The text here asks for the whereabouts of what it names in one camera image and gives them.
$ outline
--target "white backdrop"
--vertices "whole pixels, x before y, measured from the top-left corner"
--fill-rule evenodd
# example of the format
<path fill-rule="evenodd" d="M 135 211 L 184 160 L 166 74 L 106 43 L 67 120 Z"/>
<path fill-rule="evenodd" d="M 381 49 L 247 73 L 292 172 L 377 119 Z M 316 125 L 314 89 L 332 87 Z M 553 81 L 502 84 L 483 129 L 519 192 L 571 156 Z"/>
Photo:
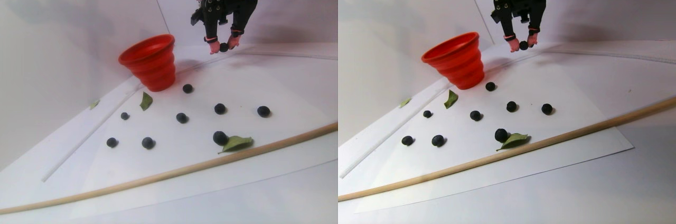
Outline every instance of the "white backdrop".
<path fill-rule="evenodd" d="M 496 43 L 504 43 L 502 28 L 490 17 L 491 0 L 476 0 Z M 673 0 L 547 0 L 538 38 L 541 41 L 676 40 Z M 527 24 L 514 19 L 520 40 Z"/>
<path fill-rule="evenodd" d="M 401 101 L 442 78 L 420 61 L 468 31 L 493 45 L 474 0 L 339 0 L 338 100 L 342 144 Z"/>
<path fill-rule="evenodd" d="M 167 32 L 156 0 L 0 5 L 0 170 L 128 79 L 121 52 Z"/>
<path fill-rule="evenodd" d="M 176 45 L 205 45 L 202 23 L 190 25 L 196 0 L 157 0 Z M 338 42 L 336 0 L 258 0 L 241 43 Z M 221 38 L 230 35 L 228 24 L 219 26 Z"/>

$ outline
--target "wooden stick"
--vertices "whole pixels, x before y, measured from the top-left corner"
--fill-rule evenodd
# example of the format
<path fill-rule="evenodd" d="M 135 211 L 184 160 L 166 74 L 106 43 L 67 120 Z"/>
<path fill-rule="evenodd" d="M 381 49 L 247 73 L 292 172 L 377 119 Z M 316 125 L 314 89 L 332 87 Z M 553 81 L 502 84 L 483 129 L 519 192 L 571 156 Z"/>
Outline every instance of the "wooden stick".
<path fill-rule="evenodd" d="M 644 118 L 646 116 L 662 112 L 664 110 L 669 110 L 670 108 L 673 108 L 676 106 L 676 96 L 673 96 L 669 99 L 666 99 L 664 101 L 660 101 L 659 103 L 652 104 L 648 107 L 641 108 L 639 110 L 635 110 L 633 112 L 611 118 L 609 120 L 596 123 L 593 125 L 589 125 L 587 127 L 583 127 L 581 129 L 577 130 L 572 130 L 572 132 L 567 132 L 563 133 L 561 135 L 551 137 L 548 139 L 541 140 L 539 142 L 534 142 L 533 144 L 527 144 L 521 147 L 514 148 L 512 150 L 508 150 L 505 152 L 500 152 L 498 154 L 493 154 L 491 156 L 486 156 L 480 159 L 476 159 L 474 161 L 470 161 L 468 163 L 463 163 L 459 164 L 457 166 L 452 166 L 446 169 L 442 169 L 441 171 L 436 171 L 433 173 L 429 173 L 427 175 L 421 175 L 418 176 L 417 178 L 411 178 L 408 180 L 403 180 L 403 181 L 398 181 L 396 183 L 390 183 L 387 185 L 383 185 L 380 187 L 376 188 L 371 188 L 368 190 L 363 190 L 360 192 L 353 192 L 353 193 L 348 193 L 345 195 L 341 195 L 338 197 L 338 201 L 343 201 L 343 200 L 351 200 L 354 198 L 361 198 L 361 197 L 366 197 L 367 195 L 374 195 L 376 193 L 381 193 L 381 192 L 387 192 L 391 190 L 396 190 L 398 188 L 404 188 L 409 185 L 415 185 L 417 183 L 423 183 L 425 181 L 430 181 L 430 180 L 435 180 L 437 178 L 441 178 L 442 176 L 447 176 L 451 174 L 455 174 L 461 171 L 466 171 L 468 169 L 473 169 L 478 166 L 483 166 L 489 163 L 494 163 L 503 159 L 507 159 L 510 157 L 517 156 L 519 154 L 524 154 L 533 150 L 538 150 L 543 147 L 548 147 L 553 144 L 559 144 L 561 142 L 565 142 L 570 139 L 575 139 L 576 137 L 582 137 L 584 135 L 598 132 L 599 130 L 605 130 L 611 127 L 616 127 L 619 125 L 624 125 L 625 123 L 632 122 L 634 120 L 638 120 L 640 118 Z"/>
<path fill-rule="evenodd" d="M 94 190 L 91 192 L 85 192 L 85 193 L 79 193 L 77 195 L 70 195 L 69 197 L 65 198 L 57 198 L 54 200 L 46 200 L 43 202 L 38 202 L 34 204 L 27 204 L 19 207 L 10 207 L 7 209 L 0 209 L 0 214 L 8 214 L 10 212 L 22 212 L 24 210 L 33 210 L 33 209 L 41 209 L 43 207 L 52 207 L 55 205 L 59 204 L 65 204 L 65 203 L 70 203 L 70 202 L 75 202 L 78 200 L 84 200 L 87 198 L 94 198 L 94 197 L 99 197 L 100 195 L 106 195 L 114 192 L 120 192 L 123 190 L 128 190 L 131 188 L 135 188 L 138 186 L 142 185 L 147 185 L 150 183 L 155 183 L 157 181 L 162 181 L 162 180 L 168 180 L 169 178 L 175 178 L 176 176 L 181 176 L 181 175 L 186 175 L 189 173 L 193 173 L 196 171 L 201 171 L 204 169 L 209 169 L 213 168 L 215 166 L 220 166 L 223 164 L 227 163 L 233 163 L 235 161 L 239 161 L 241 159 L 249 158 L 252 156 L 257 156 L 259 154 L 265 154 L 267 152 L 272 152 L 287 146 L 292 146 L 295 144 L 299 144 L 301 142 L 306 142 L 310 139 L 314 139 L 316 137 L 320 137 L 326 134 L 329 134 L 331 132 L 335 132 L 338 130 L 338 122 L 332 123 L 330 125 L 325 125 L 324 127 L 311 130 L 310 132 L 302 133 L 299 135 L 295 135 L 294 137 L 290 137 L 288 139 L 283 139 L 278 142 L 272 142 L 267 145 L 259 146 L 259 147 L 254 147 L 248 150 L 243 150 L 240 152 L 235 152 L 234 154 L 229 154 L 223 157 L 215 158 L 209 161 L 205 161 L 203 163 L 198 163 L 198 164 L 192 164 L 189 166 L 184 166 L 183 168 L 179 169 L 174 169 L 172 171 L 167 171 L 164 173 L 160 173 L 157 175 L 152 175 L 152 176 L 147 176 L 146 178 L 141 178 L 139 180 L 133 180 L 133 181 L 128 181 L 126 183 L 121 183 L 118 185 L 113 185 L 110 187 L 106 187 L 103 189 L 99 190 Z"/>

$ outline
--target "basil leaf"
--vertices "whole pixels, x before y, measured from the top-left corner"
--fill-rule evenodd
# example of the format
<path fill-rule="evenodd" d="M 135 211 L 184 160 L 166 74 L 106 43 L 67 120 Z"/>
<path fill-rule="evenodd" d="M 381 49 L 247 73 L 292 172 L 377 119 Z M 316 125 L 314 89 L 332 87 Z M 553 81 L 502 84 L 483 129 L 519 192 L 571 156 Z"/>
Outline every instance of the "basil leaf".
<path fill-rule="evenodd" d="M 453 106 L 453 104 L 456 103 L 457 100 L 458 100 L 458 95 L 455 94 L 453 91 L 451 91 L 451 89 L 449 89 L 448 90 L 448 101 L 446 101 L 444 103 L 444 106 L 446 108 L 451 108 L 451 106 Z"/>
<path fill-rule="evenodd" d="M 251 137 L 230 136 L 227 144 L 223 146 L 223 151 L 219 152 L 219 154 L 226 151 L 234 151 L 246 148 L 251 146 L 253 143 L 254 139 L 251 139 Z"/>
<path fill-rule="evenodd" d="M 519 133 L 512 133 L 512 135 L 507 138 L 505 143 L 502 144 L 502 147 L 500 149 L 497 149 L 495 151 L 499 151 L 502 149 L 510 148 L 510 147 L 515 147 L 515 146 L 521 146 L 522 144 L 525 144 L 528 142 L 528 134 L 523 135 Z"/>
<path fill-rule="evenodd" d="M 411 101 L 411 98 L 402 101 L 401 104 L 399 104 L 399 108 L 404 107 L 406 104 L 408 104 L 409 101 Z"/>
<path fill-rule="evenodd" d="M 147 110 L 148 107 L 150 107 L 150 104 L 153 103 L 153 98 L 150 97 L 148 94 L 143 92 L 143 99 L 140 101 L 140 108 L 143 109 L 143 111 Z"/>

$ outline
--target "dark berry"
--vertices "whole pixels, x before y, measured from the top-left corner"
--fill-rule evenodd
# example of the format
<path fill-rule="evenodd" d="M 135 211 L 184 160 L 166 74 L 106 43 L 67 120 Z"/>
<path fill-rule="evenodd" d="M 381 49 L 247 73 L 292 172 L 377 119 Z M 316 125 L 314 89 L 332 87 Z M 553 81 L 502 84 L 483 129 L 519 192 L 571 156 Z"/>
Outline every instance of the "dark berry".
<path fill-rule="evenodd" d="M 118 140 L 116 140 L 114 137 L 111 137 L 108 139 L 108 141 L 106 141 L 106 145 L 108 145 L 111 148 L 118 146 Z"/>
<path fill-rule="evenodd" d="M 155 141 L 150 137 L 144 137 L 143 141 L 140 142 L 140 145 L 145 147 L 145 149 L 150 150 L 155 146 Z"/>
<path fill-rule="evenodd" d="M 488 90 L 488 91 L 495 90 L 495 83 L 493 83 L 493 82 L 486 83 L 486 90 Z"/>
<path fill-rule="evenodd" d="M 474 121 L 481 120 L 481 113 L 479 113 L 478 110 L 475 110 L 469 113 L 469 118 L 471 118 Z"/>
<path fill-rule="evenodd" d="M 507 141 L 507 138 L 509 138 L 509 133 L 505 129 L 498 129 L 495 130 L 495 140 L 497 140 L 500 143 L 505 143 Z"/>
<path fill-rule="evenodd" d="M 179 121 L 179 123 L 188 123 L 188 116 L 186 116 L 184 113 L 178 113 L 176 114 L 176 120 Z"/>
<path fill-rule="evenodd" d="M 413 144 L 413 137 L 406 136 L 403 139 L 401 139 L 401 143 L 406 145 L 406 146 L 411 146 L 411 144 Z"/>
<path fill-rule="evenodd" d="M 521 49 L 521 50 L 528 49 L 528 42 L 527 41 L 521 41 L 521 43 L 519 43 L 519 49 Z"/>
<path fill-rule="evenodd" d="M 510 101 L 510 102 L 507 103 L 507 111 L 513 113 L 516 110 L 517 110 L 517 104 L 514 101 Z"/>
<path fill-rule="evenodd" d="M 258 115 L 259 115 L 259 116 L 262 116 L 262 117 L 268 117 L 268 116 L 270 116 L 270 108 L 268 108 L 268 107 L 266 107 L 266 106 L 260 106 L 260 107 L 258 107 L 257 112 L 258 112 Z"/>
<path fill-rule="evenodd" d="M 446 140 L 441 135 L 436 135 L 432 138 L 432 146 L 440 147 L 444 146 L 444 143 L 446 143 Z"/>
<path fill-rule="evenodd" d="M 551 105 L 550 104 L 542 104 L 542 113 L 545 115 L 550 115 L 551 114 Z"/>
<path fill-rule="evenodd" d="M 213 142 L 218 144 L 218 146 L 224 146 L 228 143 L 228 137 L 224 132 L 219 130 L 218 132 L 213 133 Z"/>
<path fill-rule="evenodd" d="M 215 111 L 215 113 L 218 114 L 218 115 L 224 115 L 225 114 L 225 105 L 217 104 L 217 105 L 213 106 L 213 111 Z"/>
<path fill-rule="evenodd" d="M 183 86 L 183 91 L 184 91 L 186 94 L 190 94 L 190 93 L 193 92 L 193 86 L 192 86 L 191 84 L 185 84 L 185 85 Z"/>

